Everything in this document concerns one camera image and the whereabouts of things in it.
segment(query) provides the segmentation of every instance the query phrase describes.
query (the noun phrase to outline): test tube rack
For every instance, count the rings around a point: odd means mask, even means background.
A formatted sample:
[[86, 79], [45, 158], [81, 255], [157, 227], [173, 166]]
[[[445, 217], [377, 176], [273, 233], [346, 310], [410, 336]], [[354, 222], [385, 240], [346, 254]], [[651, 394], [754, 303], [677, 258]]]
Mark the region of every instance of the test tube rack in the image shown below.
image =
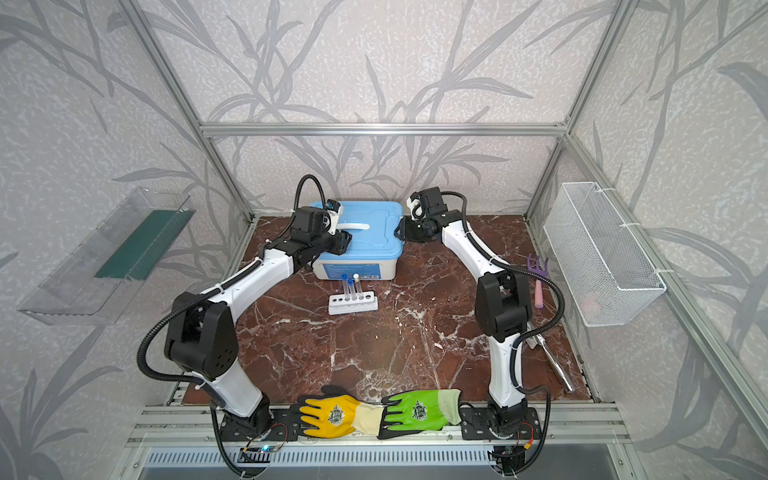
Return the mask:
[[345, 300], [344, 294], [331, 295], [328, 298], [328, 314], [343, 315], [344, 313], [371, 312], [379, 309], [379, 299], [374, 292], [357, 293], [354, 300]]

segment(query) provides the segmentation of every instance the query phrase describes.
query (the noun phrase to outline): glove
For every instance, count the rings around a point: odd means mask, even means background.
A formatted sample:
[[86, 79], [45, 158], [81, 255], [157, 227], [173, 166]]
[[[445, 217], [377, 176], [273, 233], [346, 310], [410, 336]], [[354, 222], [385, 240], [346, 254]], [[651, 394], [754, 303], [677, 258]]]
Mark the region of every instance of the glove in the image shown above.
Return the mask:
[[345, 389], [324, 386], [323, 396], [300, 396], [291, 410], [303, 413], [301, 421], [314, 427], [303, 429], [301, 435], [335, 439], [355, 430], [366, 435], [378, 435], [384, 407], [360, 402]]
[[446, 424], [458, 424], [458, 396], [461, 390], [412, 390], [382, 399], [386, 407], [380, 439], [440, 430]]

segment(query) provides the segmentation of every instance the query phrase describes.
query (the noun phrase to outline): red marble tabletop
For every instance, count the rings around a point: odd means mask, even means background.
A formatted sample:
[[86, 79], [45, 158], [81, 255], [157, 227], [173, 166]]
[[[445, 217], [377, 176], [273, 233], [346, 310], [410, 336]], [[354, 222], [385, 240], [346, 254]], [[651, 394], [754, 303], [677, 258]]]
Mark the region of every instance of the red marble tabletop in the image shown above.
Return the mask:
[[[243, 259], [253, 259], [265, 239], [273, 239], [287, 221], [261, 217]], [[534, 253], [520, 216], [477, 216], [469, 223], [510, 263], [525, 265], [527, 255]], [[318, 280], [304, 269], [240, 316], [240, 363], [272, 403], [293, 403], [299, 395], [319, 393], [323, 385], [342, 386], [366, 402], [404, 390], [450, 388], [461, 389], [463, 400], [487, 399], [491, 363], [488, 341], [475, 321], [477, 284], [453, 252], [438, 242], [407, 243], [394, 280], [362, 286], [376, 292], [377, 311], [329, 316], [328, 295], [341, 293], [341, 282]], [[536, 326], [555, 311], [546, 288], [544, 300], [544, 309], [536, 310]], [[544, 335], [575, 392], [564, 391], [538, 346], [523, 350], [523, 384], [546, 384], [557, 400], [589, 399], [563, 327]], [[190, 389], [183, 402], [207, 404], [208, 399]]]

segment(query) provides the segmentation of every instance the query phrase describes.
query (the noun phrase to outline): test tube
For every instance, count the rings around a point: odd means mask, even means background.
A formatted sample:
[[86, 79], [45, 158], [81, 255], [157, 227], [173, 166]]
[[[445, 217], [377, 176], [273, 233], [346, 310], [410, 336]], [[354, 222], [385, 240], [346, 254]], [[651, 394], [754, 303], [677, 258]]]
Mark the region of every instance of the test tube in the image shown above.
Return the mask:
[[362, 285], [360, 284], [360, 275], [355, 273], [353, 278], [355, 279], [355, 291], [357, 292], [357, 298], [362, 299]]
[[344, 300], [349, 300], [349, 294], [351, 292], [349, 291], [349, 284], [346, 281], [346, 273], [342, 273], [341, 275], [341, 284], [344, 287]]

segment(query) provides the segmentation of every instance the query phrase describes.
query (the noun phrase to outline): glove logo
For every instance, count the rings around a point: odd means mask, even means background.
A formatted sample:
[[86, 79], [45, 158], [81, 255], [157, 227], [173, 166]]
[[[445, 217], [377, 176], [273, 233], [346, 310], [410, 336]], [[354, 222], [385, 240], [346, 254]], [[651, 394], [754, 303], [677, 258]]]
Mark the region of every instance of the glove logo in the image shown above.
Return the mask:
[[331, 410], [330, 415], [328, 415], [328, 423], [337, 427], [341, 425], [342, 420], [344, 420], [344, 411], [341, 410], [340, 406], [334, 405], [333, 410]]
[[413, 419], [424, 422], [427, 419], [427, 408], [419, 400], [413, 406]]

